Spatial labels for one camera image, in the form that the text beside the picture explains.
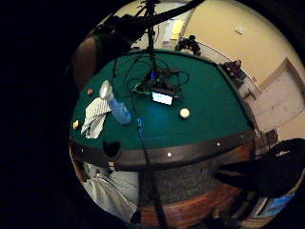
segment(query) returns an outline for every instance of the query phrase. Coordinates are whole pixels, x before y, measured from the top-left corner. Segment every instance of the small screen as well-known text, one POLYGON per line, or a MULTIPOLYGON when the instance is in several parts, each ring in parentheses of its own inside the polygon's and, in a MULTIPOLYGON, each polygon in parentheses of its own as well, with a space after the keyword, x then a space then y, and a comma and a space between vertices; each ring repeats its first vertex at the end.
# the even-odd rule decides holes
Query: small screen
POLYGON ((152 92, 152 100, 155 102, 172 105, 173 98, 169 95, 152 92))

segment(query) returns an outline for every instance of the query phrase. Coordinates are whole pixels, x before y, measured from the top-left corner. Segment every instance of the beige wall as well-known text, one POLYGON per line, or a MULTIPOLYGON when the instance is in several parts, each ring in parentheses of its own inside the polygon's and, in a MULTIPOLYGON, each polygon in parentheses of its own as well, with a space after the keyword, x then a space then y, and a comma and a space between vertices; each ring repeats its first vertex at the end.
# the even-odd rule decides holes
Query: beige wall
POLYGON ((284 123, 282 126, 279 126, 277 129, 281 140, 295 137, 305 138, 305 111, 294 119, 284 123))
POLYGON ((190 34, 231 59, 240 58, 258 86, 286 57, 305 81, 304 66, 282 33, 256 11, 233 0, 207 0, 198 6, 184 35, 190 34), (236 26, 245 29, 242 35, 234 31, 236 26))

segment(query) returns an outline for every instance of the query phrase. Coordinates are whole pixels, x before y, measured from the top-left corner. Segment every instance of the cable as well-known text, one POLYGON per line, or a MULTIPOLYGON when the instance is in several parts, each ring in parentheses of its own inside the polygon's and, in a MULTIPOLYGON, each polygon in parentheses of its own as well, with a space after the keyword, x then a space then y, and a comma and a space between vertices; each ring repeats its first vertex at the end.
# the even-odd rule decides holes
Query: cable
POLYGON ((153 167, 151 165, 150 158, 149 158, 148 153, 147 153, 147 147, 146 147, 145 140, 144 140, 144 131, 143 131, 143 128, 142 128, 142 119, 138 115, 137 110, 134 106, 133 94, 132 94, 131 100, 132 100, 132 110, 133 110, 133 112, 136 116, 136 121, 137 121, 137 132, 138 132, 138 135, 139 135, 139 138, 140 138, 141 147, 142 147, 144 158, 145 158, 146 164, 147 164, 146 171, 149 174, 149 177, 151 178, 152 198, 153 198, 154 209, 156 210, 156 214, 157 214, 157 217, 158 217, 158 220, 159 220, 160 228, 161 229, 169 229, 170 227, 169 227, 169 225, 166 221, 166 217, 165 217, 165 214, 164 214, 159 190, 158 190, 157 185, 156 185, 156 179, 155 179, 155 176, 154 176, 153 167))

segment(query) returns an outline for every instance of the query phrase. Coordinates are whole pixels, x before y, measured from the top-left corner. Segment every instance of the white napkin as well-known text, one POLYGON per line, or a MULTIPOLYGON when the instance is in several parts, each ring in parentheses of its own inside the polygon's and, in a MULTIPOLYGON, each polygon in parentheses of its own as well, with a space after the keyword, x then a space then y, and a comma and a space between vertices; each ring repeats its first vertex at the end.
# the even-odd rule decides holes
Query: white napkin
POLYGON ((98 138, 103 130, 106 114, 112 109, 105 99, 97 97, 87 108, 85 123, 82 126, 81 135, 86 134, 86 138, 98 138))

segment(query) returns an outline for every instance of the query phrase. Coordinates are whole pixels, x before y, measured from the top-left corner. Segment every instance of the water bottle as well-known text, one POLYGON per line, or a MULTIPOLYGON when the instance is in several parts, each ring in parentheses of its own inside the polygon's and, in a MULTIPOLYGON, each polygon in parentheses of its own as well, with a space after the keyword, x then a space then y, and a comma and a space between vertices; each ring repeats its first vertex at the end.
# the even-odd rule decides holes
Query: water bottle
POLYGON ((121 124, 128 124, 132 121, 132 115, 126 108, 124 103, 119 103, 115 99, 112 86, 108 80, 105 80, 99 90, 99 96, 105 99, 112 109, 112 115, 121 124))

